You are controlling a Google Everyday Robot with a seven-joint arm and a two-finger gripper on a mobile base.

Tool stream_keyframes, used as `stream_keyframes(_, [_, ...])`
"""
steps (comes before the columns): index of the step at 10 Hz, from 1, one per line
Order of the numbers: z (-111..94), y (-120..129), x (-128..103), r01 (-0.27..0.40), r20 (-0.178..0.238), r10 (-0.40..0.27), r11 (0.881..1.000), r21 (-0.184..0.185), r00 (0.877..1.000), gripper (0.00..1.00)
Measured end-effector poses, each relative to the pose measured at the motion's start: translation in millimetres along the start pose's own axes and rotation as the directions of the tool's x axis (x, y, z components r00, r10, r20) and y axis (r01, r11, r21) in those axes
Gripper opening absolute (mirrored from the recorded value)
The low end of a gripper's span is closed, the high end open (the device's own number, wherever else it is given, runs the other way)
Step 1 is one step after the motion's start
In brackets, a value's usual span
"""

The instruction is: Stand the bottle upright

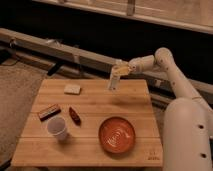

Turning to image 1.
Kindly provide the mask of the white and yellow gripper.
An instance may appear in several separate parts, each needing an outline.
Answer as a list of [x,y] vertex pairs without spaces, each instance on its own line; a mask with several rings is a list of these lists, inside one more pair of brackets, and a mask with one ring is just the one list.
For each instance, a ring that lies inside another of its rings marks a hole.
[[115,90],[120,80],[119,76],[128,75],[130,71],[131,69],[126,61],[117,60],[115,65],[112,67],[111,73],[113,75],[112,74],[110,75],[108,89]]

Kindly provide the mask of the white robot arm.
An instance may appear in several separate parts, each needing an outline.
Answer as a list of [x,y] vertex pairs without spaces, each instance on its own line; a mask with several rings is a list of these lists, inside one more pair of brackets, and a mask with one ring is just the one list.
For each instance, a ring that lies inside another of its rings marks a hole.
[[163,171],[213,171],[213,109],[178,68],[168,48],[129,62],[117,60],[108,89],[115,90],[121,76],[157,68],[166,73],[176,97],[164,114]]

